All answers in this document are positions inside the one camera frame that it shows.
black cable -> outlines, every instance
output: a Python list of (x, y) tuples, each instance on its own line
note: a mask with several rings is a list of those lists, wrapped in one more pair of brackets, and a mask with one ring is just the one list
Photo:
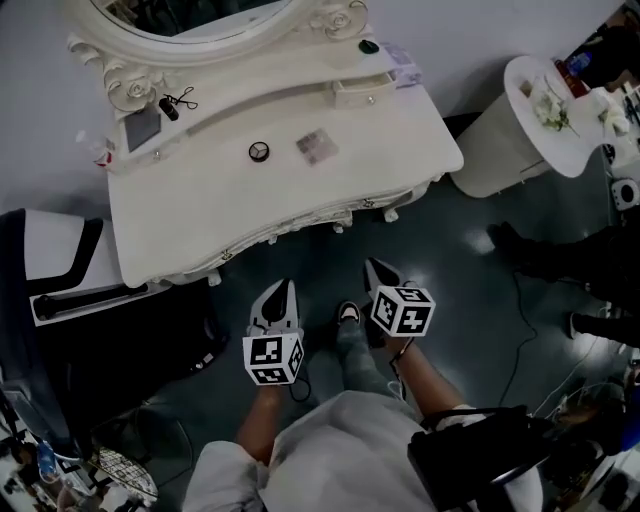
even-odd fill
[(522, 309), (522, 290), (520, 289), (520, 283), (518, 282), (518, 278), (516, 277), (516, 274), (518, 273), (520, 272), (515, 270), (512, 274), (513, 282), (516, 285), (516, 293), (518, 294), (518, 312), (520, 313), (520, 318), (522, 318), (522, 321), (527, 324), (527, 327), (533, 332), (533, 336), (525, 339), (522, 343), (520, 343), (520, 345), (518, 345), (518, 348), (516, 349), (516, 360), (513, 364), (513, 370), (511, 371), (509, 381), (507, 382), (507, 385), (502, 392), (502, 396), (500, 397), (500, 401), (498, 402), (498, 407), (502, 407), (504, 399), (507, 397), (507, 393), (509, 393), (509, 388), (511, 387), (511, 384), (513, 384), (513, 379), (518, 372), (518, 365), (520, 364), (520, 351), (527, 343), (530, 343), (538, 337), (538, 331), (535, 327), (533, 327), (533, 325), (531, 325), (531, 322), (529, 322), (526, 315), (524, 314), (524, 310)]
[(305, 372), (307, 373), (306, 378), (302, 377), (298, 373), (298, 377), (296, 379), (296, 382), (301, 380), (307, 385), (307, 394), (304, 396), (304, 398), (296, 398), (295, 395), (293, 394), (293, 386), (295, 385), (295, 382), (289, 386), (289, 394), (291, 395), (291, 400), (299, 404), (306, 402), (307, 400), (309, 400), (309, 397), (311, 396), (311, 379), (309, 379), (309, 372), (306, 370), (306, 368), (305, 368)]
[(396, 353), (396, 355), (391, 358), (391, 361), (389, 361), (389, 366), (391, 366), (391, 371), (393, 371), (393, 375), (395, 375), (396, 380), (398, 381), (398, 384), (400, 385), (400, 396), (405, 401), (407, 400), (407, 386), (404, 385), (404, 381), (400, 377), (400, 372), (396, 368), (396, 362), (404, 355), (404, 353), (413, 344), (414, 341), (415, 341), (415, 338), (413, 338), (413, 337), (409, 338), (409, 340), (405, 343), (404, 347), (402, 347)]

sneaker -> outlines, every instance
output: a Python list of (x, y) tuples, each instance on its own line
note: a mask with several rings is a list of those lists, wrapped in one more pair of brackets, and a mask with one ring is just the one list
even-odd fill
[(360, 310), (358, 306), (353, 302), (347, 301), (338, 307), (338, 325), (348, 319), (355, 320), (360, 325)]
[(569, 313), (569, 316), (567, 317), (567, 336), (572, 340), (575, 340), (578, 335), (578, 331), (576, 331), (576, 328), (573, 326), (574, 315), (575, 313)]

carved rose decoration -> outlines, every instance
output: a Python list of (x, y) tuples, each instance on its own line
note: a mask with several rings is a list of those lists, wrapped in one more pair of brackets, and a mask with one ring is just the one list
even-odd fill
[(346, 39), (362, 32), (368, 17), (367, 5), (362, 0), (353, 0), (348, 5), (325, 5), (316, 11), (310, 23), (312, 28), (324, 30), (329, 39)]
[(158, 88), (164, 86), (164, 76), (148, 66), (128, 64), (119, 59), (105, 66), (104, 86), (111, 104), (123, 112), (137, 112), (158, 95)]

mirror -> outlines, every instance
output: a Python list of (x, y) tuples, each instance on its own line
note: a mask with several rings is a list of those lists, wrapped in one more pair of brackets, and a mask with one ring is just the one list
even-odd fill
[(188, 43), (215, 41), (266, 21), (291, 0), (91, 0), (111, 21), (137, 35)]

gray tiled floor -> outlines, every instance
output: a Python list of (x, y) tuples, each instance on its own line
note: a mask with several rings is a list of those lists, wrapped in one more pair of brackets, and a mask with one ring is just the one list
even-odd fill
[[(475, 200), (445, 178), (419, 202), (399, 210), (394, 224), (380, 222), (379, 212), (360, 212), (354, 227), (342, 235), (320, 226), (282, 237), (275, 246), (253, 247), (224, 266), (223, 283), (212, 290), (221, 323), (231, 335), (227, 351), (201, 374), (166, 386), (154, 399), (162, 404), (157, 411), (181, 420), (196, 456), (209, 441), (233, 439), (255, 393), (241, 357), (253, 300), (274, 281), (290, 277), (297, 285), (305, 327), (321, 325), (339, 301), (366, 301), (362, 264), (368, 256), (395, 265), (429, 289), (438, 306), (428, 336), (419, 342), (422, 350), (470, 404), (495, 406), (516, 346), (530, 332), (518, 315), (512, 269), (493, 250), (487, 226), (507, 220), (524, 236), (569, 242), (603, 228), (607, 209), (602, 163), (595, 155), (584, 175), (574, 180), (547, 173), (525, 186)], [(591, 346), (589, 337), (566, 338), (564, 314), (595, 314), (601, 304), (566, 284), (526, 277), (520, 282), (524, 310), (539, 338), (523, 349), (506, 404), (526, 403), (535, 409)], [(576, 376), (594, 382), (606, 376), (614, 364), (619, 366), (616, 349), (613, 342), (599, 341)], [(387, 371), (384, 357), (376, 357)], [(318, 389), (326, 389), (320, 381), (335, 381), (336, 374), (331, 361), (311, 368)], [(180, 471), (189, 462), (186, 448), (182, 452), (155, 461), (152, 472)], [(179, 508), (187, 483), (188, 474), (164, 486), (161, 508)]]

